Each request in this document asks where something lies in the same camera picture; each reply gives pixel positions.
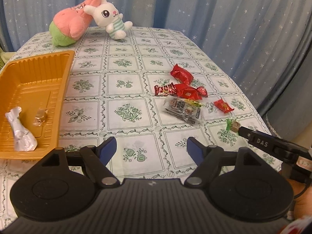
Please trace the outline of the person right hand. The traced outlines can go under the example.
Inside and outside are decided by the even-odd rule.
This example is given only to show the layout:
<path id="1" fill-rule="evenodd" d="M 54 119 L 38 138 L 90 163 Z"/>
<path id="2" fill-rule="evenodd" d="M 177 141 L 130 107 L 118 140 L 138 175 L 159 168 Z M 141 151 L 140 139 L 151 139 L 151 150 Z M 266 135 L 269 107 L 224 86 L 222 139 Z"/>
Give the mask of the person right hand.
<path id="1" fill-rule="evenodd" d="M 295 195 L 300 193 L 305 184 L 297 182 L 295 180 L 287 179 L 290 183 Z M 293 218 L 297 220 L 305 215 L 312 215 L 312 191 L 311 186 L 298 198 L 295 199 L 295 206 L 293 209 Z"/>

